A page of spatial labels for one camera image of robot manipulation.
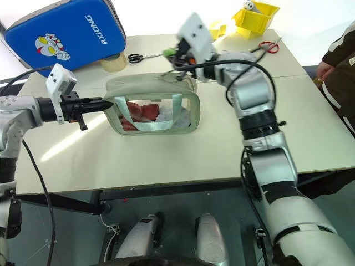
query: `metal frame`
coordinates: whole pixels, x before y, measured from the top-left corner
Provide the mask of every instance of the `metal frame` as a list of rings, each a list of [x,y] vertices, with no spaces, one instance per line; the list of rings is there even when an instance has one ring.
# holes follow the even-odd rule
[[[89,214],[101,214],[108,212],[109,207],[102,204],[103,201],[120,200],[125,198],[138,198],[150,196],[162,196],[179,193],[192,193],[201,191],[225,190],[232,187],[240,187],[241,180],[223,180],[210,182],[193,182],[193,183],[177,183],[177,184],[163,184],[154,186],[139,186],[139,187],[125,187],[109,190],[92,191],[90,202],[78,201],[76,199],[60,196],[57,194],[50,194],[52,205],[54,208],[64,209],[73,212],[83,212]],[[47,206],[47,200],[44,194],[36,195],[19,195],[20,200]]]
[[[54,208],[64,209],[67,211],[73,212],[84,212],[89,214],[101,214],[107,208],[105,205],[100,204],[98,201],[98,192],[93,192],[92,195],[96,197],[96,200],[90,200],[90,203],[84,201],[78,201],[76,199],[63,197],[57,194],[49,194],[50,200],[52,201],[52,205]],[[40,206],[47,206],[47,200],[44,194],[36,194],[36,195],[19,195],[17,196],[20,200],[37,204]]]

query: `tape roll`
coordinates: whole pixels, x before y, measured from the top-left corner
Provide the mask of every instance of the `tape roll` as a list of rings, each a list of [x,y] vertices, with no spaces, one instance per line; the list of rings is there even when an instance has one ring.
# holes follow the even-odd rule
[[[127,66],[127,59],[124,53],[115,54],[100,60],[101,66],[107,72],[118,72]]]

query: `transparent bag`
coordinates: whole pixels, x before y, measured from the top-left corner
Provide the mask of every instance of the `transparent bag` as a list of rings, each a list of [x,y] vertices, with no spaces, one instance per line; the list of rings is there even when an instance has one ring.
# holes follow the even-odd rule
[[[120,76],[107,82],[104,100],[114,103],[105,114],[123,135],[188,133],[200,120],[196,81],[176,73]]]

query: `yellow container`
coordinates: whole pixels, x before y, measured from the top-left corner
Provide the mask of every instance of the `yellow container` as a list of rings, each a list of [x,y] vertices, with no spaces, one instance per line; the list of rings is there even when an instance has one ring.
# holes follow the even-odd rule
[[[212,39],[216,40],[219,37],[226,34],[227,25],[225,23],[223,23],[222,21],[216,21],[210,25],[209,30],[212,35]]]
[[[270,25],[273,16],[280,9],[270,4],[252,1],[260,13],[242,8],[232,18],[238,26],[237,32],[247,39],[263,35]]]

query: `blue storage box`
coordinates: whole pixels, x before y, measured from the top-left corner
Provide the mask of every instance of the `blue storage box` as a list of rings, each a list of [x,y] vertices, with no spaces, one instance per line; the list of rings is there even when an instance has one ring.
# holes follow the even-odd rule
[[[73,70],[118,54],[126,45],[110,0],[59,1],[16,21],[4,37],[32,68],[59,63]]]

